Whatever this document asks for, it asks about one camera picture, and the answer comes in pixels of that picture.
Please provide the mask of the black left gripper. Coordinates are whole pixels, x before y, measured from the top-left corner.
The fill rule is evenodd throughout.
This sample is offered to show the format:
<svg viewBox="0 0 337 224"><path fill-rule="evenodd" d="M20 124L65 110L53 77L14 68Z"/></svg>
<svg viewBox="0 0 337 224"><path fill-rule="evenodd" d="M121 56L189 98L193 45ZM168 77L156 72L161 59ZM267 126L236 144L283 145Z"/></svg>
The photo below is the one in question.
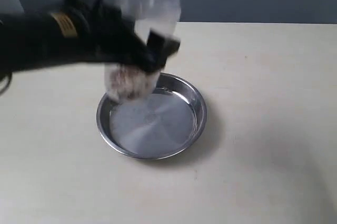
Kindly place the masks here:
<svg viewBox="0 0 337 224"><path fill-rule="evenodd" d="M106 0L63 0L72 13L83 17L89 40L94 43L91 61L137 66L147 73L163 69L167 59L179 51L181 41L150 31L147 43L132 30L133 22Z"/></svg>

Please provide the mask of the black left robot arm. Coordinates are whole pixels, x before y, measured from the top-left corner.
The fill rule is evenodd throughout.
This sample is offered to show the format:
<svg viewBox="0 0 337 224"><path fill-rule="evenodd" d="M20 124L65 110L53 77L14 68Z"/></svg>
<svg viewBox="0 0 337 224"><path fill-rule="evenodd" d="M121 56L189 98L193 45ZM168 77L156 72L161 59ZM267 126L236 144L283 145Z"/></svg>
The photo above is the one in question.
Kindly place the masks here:
<svg viewBox="0 0 337 224"><path fill-rule="evenodd" d="M179 40L153 31L142 41L104 0L63 0L48 12L1 15L2 74L74 63L120 63L152 73L179 47Z"/></svg>

